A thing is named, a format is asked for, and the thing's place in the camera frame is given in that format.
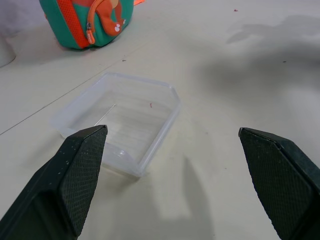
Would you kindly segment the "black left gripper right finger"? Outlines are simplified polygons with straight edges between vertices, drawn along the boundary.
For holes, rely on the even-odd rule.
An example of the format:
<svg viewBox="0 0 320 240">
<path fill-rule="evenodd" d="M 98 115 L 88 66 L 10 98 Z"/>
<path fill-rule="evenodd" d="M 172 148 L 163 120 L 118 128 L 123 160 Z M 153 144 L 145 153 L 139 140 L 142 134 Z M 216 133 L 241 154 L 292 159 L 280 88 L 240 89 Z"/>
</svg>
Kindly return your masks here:
<svg viewBox="0 0 320 240">
<path fill-rule="evenodd" d="M 238 132 L 254 189 L 282 240 L 320 238 L 320 169 L 291 140 L 252 128 Z"/>
</svg>

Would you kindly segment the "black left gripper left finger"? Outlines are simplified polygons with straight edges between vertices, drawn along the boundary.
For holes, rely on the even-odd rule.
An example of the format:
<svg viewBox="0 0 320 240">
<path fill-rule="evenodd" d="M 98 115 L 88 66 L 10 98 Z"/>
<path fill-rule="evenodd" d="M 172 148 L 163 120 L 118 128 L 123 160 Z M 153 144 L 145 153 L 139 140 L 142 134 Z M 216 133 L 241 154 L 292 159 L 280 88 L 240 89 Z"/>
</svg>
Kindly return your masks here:
<svg viewBox="0 0 320 240">
<path fill-rule="evenodd" d="M 2 240 L 76 240 L 95 194 L 106 125 L 68 136 L 38 169 L 0 221 Z"/>
</svg>

